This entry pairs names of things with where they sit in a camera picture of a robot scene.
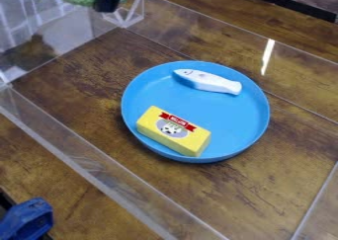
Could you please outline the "blue round tray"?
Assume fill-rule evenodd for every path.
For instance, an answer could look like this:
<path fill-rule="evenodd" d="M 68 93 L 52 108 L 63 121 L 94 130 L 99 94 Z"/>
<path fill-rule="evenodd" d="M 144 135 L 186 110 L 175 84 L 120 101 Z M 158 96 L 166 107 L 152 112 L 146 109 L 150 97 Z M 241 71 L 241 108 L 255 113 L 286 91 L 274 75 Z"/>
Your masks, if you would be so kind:
<path fill-rule="evenodd" d="M 182 69 L 200 70 L 242 83 L 239 95 L 199 91 L 172 76 Z M 198 157 L 172 151 L 136 130 L 136 121 L 156 106 L 211 132 L 210 145 Z M 175 61 L 148 68 L 130 82 L 122 97 L 122 117 L 140 143 L 171 160 L 214 163 L 241 154 L 261 139 L 270 124 L 270 102 L 243 73 L 218 63 Z"/>

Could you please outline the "white toy fish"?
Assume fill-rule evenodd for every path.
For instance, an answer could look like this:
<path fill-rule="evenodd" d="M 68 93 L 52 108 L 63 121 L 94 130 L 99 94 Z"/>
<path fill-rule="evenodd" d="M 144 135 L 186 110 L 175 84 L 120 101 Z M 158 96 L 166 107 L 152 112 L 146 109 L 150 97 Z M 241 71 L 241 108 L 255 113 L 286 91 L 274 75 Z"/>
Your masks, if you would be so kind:
<path fill-rule="evenodd" d="M 176 69 L 172 76 L 186 86 L 208 92 L 239 95 L 242 83 L 195 69 Z"/>

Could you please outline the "yellow butter block toy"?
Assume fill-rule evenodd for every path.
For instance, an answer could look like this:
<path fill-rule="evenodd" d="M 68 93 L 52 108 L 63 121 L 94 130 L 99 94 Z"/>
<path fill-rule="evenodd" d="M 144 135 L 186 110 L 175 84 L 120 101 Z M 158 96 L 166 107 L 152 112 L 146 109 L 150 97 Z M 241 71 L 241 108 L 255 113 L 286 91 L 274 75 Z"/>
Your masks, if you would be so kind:
<path fill-rule="evenodd" d="M 136 121 L 136 130 L 179 154 L 199 157 L 210 144 L 211 132 L 156 106 Z"/>

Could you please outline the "blue clamp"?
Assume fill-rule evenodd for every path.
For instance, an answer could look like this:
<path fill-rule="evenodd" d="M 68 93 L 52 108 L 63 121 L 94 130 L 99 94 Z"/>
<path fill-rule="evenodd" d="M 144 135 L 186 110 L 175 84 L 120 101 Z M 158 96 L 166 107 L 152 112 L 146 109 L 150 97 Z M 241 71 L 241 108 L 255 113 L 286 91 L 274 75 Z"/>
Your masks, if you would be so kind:
<path fill-rule="evenodd" d="M 33 198 L 7 211 L 0 220 L 0 240 L 39 240 L 54 225 L 51 204 L 43 198 Z"/>

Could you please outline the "clear acrylic enclosure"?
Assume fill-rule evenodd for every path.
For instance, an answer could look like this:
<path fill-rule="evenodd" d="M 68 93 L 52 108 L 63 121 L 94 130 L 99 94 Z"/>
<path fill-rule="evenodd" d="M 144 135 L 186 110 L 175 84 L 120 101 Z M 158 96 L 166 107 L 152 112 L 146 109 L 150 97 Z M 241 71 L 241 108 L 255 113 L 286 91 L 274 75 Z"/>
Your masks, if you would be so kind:
<path fill-rule="evenodd" d="M 214 163 L 155 153 L 122 117 L 132 79 L 184 60 L 270 102 Z M 0 0 L 0 190 L 51 203 L 54 240 L 338 240 L 338 25 L 258 0 Z"/>

